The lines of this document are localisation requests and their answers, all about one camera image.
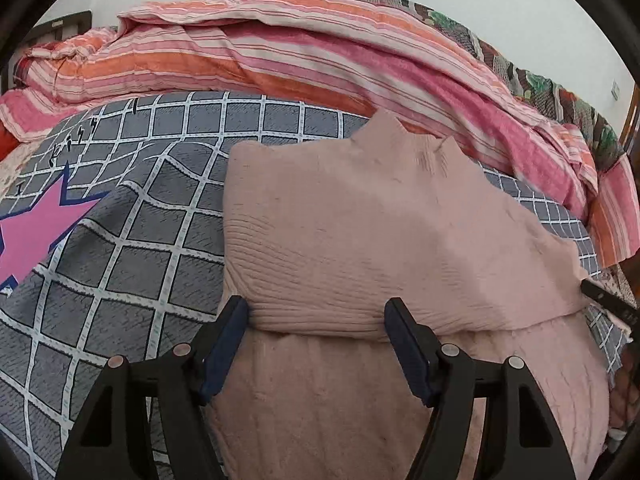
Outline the pink knit turtleneck sweater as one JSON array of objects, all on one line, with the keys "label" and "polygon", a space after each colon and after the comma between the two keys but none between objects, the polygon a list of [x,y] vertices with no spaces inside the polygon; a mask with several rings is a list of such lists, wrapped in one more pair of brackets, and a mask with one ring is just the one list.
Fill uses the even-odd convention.
[{"label": "pink knit turtleneck sweater", "polygon": [[250,305],[209,418],[232,479],[402,479],[430,414],[384,330],[393,297],[473,358],[519,356],[575,474],[608,431],[608,375],[572,240],[452,139],[375,114],[346,140],[236,144],[224,291]]}]

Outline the brown wooden door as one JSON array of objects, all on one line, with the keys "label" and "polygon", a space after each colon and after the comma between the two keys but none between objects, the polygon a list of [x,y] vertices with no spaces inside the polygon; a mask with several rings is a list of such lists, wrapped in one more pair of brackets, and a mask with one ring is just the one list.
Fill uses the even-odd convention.
[{"label": "brown wooden door", "polygon": [[639,101],[640,89],[638,84],[635,84],[625,123],[620,133],[620,144],[627,154],[631,154],[634,149],[634,142],[636,142],[636,136],[639,132]]}]

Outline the grey grid bedsheet with star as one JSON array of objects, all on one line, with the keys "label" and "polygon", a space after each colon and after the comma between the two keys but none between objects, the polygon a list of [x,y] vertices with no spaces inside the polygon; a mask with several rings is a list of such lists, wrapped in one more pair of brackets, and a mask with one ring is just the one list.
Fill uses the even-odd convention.
[{"label": "grey grid bedsheet with star", "polygon": [[[370,119],[203,92],[113,103],[64,120],[1,203],[1,435],[24,475],[54,479],[112,356],[154,360],[190,342],[228,299],[224,182],[232,148],[346,140]],[[582,224],[486,167],[486,179],[598,266]],[[586,303],[610,377],[620,330]]]}]

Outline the dark floral patchwork blanket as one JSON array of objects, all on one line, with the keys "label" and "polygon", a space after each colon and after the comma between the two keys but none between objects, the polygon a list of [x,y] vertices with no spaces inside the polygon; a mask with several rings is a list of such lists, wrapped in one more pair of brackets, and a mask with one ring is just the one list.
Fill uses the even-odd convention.
[{"label": "dark floral patchwork blanket", "polygon": [[477,37],[461,23],[428,6],[411,0],[361,0],[377,6],[389,6],[411,14],[454,40],[488,68],[509,88],[512,96],[536,108],[555,122],[576,126],[596,163],[605,172],[625,154],[614,128],[589,103],[552,79],[519,68],[495,47]]}]

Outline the white floral mattress sheet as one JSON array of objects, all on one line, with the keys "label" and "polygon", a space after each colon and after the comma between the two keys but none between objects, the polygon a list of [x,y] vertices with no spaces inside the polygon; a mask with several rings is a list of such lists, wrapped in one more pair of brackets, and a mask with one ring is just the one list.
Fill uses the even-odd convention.
[{"label": "white floral mattress sheet", "polygon": [[24,166],[37,151],[40,141],[21,143],[17,148],[0,162],[0,196],[6,196],[6,192],[14,183]]}]

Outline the pink orange striped quilt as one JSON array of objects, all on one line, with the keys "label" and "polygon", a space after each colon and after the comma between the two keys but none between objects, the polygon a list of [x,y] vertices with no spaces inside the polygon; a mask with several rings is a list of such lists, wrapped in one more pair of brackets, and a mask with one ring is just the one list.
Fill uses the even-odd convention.
[{"label": "pink orange striped quilt", "polygon": [[512,96],[483,62],[411,14],[361,0],[147,2],[27,49],[1,99],[1,149],[118,96],[238,90],[360,116],[389,110],[414,133],[453,136],[585,222],[602,266],[639,248],[626,154],[605,172],[580,130]]}]

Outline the dark wooden headboard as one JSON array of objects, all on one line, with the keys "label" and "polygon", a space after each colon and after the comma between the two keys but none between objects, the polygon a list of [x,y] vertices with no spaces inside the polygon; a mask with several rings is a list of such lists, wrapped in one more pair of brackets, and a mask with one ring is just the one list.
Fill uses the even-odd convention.
[{"label": "dark wooden headboard", "polygon": [[59,42],[73,36],[84,34],[92,27],[92,12],[85,10],[67,14],[33,27],[23,40],[13,49],[9,61],[2,66],[1,93],[14,87],[15,66],[24,52],[36,44]]}]

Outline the white wall switch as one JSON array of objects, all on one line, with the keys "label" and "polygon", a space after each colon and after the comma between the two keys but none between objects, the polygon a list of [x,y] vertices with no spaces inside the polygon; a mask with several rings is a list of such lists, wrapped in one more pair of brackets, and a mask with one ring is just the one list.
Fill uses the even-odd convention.
[{"label": "white wall switch", "polygon": [[611,94],[615,101],[620,99],[620,86],[618,85],[616,80],[613,80],[611,87]]}]

